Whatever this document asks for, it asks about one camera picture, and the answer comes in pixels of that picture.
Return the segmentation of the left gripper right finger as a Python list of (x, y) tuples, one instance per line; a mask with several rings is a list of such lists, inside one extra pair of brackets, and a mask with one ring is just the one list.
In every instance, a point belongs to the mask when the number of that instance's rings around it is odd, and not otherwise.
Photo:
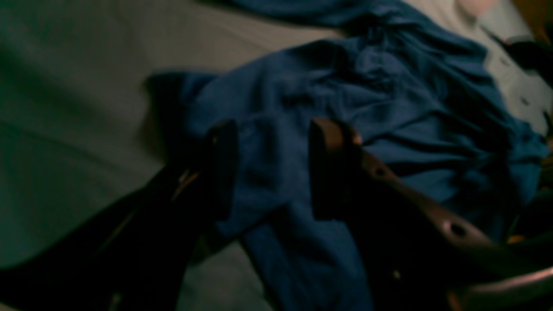
[(342, 121), (309, 127), (316, 220), (347, 225), (378, 311), (550, 311), (552, 234), (498, 244), (402, 181)]

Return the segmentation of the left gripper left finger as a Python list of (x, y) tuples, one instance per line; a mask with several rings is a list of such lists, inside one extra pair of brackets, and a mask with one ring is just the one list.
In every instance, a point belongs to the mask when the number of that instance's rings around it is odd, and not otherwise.
[(34, 258), (1, 270), (1, 302), (19, 311), (174, 311), (206, 227), (229, 218), (235, 121), (219, 122), (200, 158), (164, 167)]

